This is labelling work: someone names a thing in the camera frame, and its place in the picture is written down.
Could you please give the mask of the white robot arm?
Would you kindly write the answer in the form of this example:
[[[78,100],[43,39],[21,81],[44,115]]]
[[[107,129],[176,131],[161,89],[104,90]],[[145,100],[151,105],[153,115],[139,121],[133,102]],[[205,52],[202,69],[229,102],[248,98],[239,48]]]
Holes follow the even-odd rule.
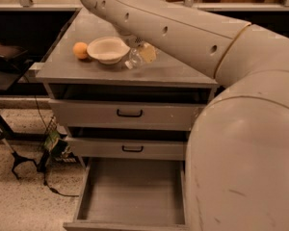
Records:
[[[186,152],[191,231],[289,231],[289,38],[158,0],[81,0],[214,79]]]

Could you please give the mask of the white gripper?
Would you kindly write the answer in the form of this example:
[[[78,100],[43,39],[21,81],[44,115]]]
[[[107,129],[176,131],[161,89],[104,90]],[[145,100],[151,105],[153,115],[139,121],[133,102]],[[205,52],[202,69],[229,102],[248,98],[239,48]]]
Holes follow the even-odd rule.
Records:
[[[140,56],[146,63],[152,63],[156,60],[156,50],[155,47],[149,43],[144,43],[143,40],[135,35],[130,34],[127,31],[118,30],[119,36],[124,40],[124,42],[131,48],[139,47]]]

